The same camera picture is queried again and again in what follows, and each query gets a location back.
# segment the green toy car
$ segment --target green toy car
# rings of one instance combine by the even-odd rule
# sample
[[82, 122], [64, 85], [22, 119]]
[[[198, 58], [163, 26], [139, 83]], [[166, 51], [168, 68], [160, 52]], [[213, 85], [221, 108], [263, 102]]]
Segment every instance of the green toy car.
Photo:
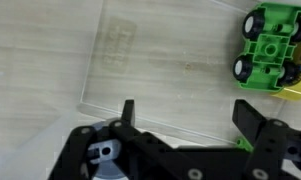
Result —
[[301, 6], [261, 3], [244, 19], [243, 52], [235, 60], [233, 75], [239, 86], [278, 92], [297, 75], [292, 63], [295, 44], [301, 42]]

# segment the green plastic toy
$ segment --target green plastic toy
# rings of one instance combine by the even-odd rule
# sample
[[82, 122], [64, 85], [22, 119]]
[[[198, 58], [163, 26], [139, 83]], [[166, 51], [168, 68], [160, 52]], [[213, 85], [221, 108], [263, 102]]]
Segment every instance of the green plastic toy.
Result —
[[296, 76], [292, 63], [301, 41], [301, 6], [261, 3], [244, 19], [243, 52], [233, 75], [244, 89], [278, 92]]
[[244, 149], [244, 150], [246, 150], [248, 152], [252, 152], [253, 151], [253, 146], [249, 143], [249, 141], [245, 137], [239, 137], [237, 139], [236, 146], [237, 146], [237, 148]]

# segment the silver bolt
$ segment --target silver bolt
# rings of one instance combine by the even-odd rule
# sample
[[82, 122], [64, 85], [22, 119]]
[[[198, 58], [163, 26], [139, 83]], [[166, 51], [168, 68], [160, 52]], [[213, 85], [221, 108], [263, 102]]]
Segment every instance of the silver bolt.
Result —
[[87, 134], [88, 132], [90, 132], [90, 129], [89, 129], [89, 128], [83, 128], [83, 129], [81, 130], [81, 133], [82, 133], [82, 134]]
[[190, 169], [188, 176], [191, 180], [201, 180], [203, 175], [199, 169]]
[[273, 124], [276, 126], [283, 126], [283, 123], [280, 121], [275, 121], [275, 122], [273, 122]]
[[252, 171], [252, 174], [258, 180], [268, 180], [269, 179], [268, 173], [262, 169], [254, 169]]
[[121, 125], [122, 125], [121, 122], [116, 122], [116, 123], [114, 123], [114, 126], [115, 126], [115, 127], [120, 127]]

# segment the yellow toy piece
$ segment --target yellow toy piece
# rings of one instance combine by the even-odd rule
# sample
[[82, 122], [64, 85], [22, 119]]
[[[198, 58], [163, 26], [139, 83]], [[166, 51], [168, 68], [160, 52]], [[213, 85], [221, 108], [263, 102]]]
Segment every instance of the yellow toy piece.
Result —
[[293, 62], [299, 67], [297, 78], [292, 84], [287, 85], [280, 92], [273, 93], [273, 96], [293, 101], [301, 99], [301, 43], [297, 44], [294, 51]]

